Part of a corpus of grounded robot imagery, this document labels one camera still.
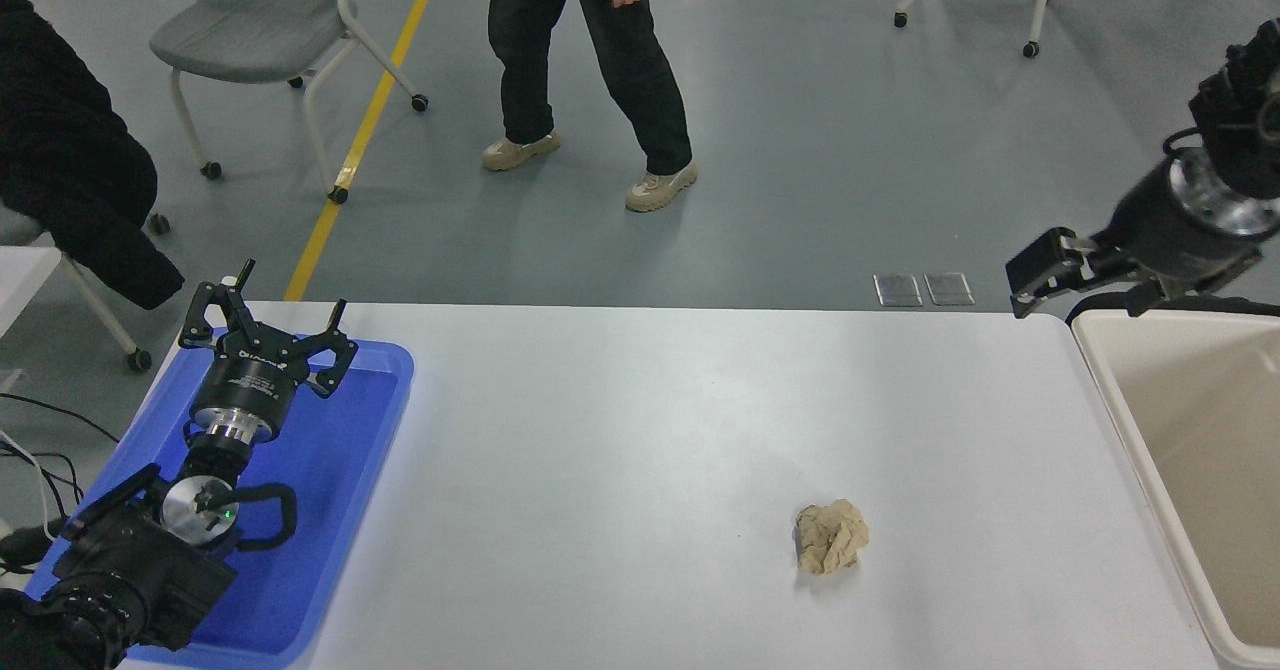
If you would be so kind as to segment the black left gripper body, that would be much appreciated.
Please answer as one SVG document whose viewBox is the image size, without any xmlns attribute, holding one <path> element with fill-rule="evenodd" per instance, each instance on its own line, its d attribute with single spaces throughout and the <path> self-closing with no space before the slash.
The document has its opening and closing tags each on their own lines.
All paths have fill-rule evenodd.
<svg viewBox="0 0 1280 670">
<path fill-rule="evenodd" d="M 308 378 L 308 363 L 282 357 L 266 342 L 221 336 L 214 360 L 198 388 L 189 416 L 210 423 L 219 413 L 247 413 L 261 423 L 283 423 L 300 386 Z"/>
</svg>

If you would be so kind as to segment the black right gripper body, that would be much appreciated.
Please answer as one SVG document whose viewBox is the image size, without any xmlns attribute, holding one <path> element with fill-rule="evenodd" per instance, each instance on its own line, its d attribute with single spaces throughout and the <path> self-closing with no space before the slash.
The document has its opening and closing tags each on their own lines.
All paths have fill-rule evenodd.
<svg viewBox="0 0 1280 670">
<path fill-rule="evenodd" d="M 1231 190 L 1210 164 L 1160 164 L 1117 202 L 1100 232 L 1143 272 L 1198 292 L 1261 259 L 1265 201 Z"/>
</svg>

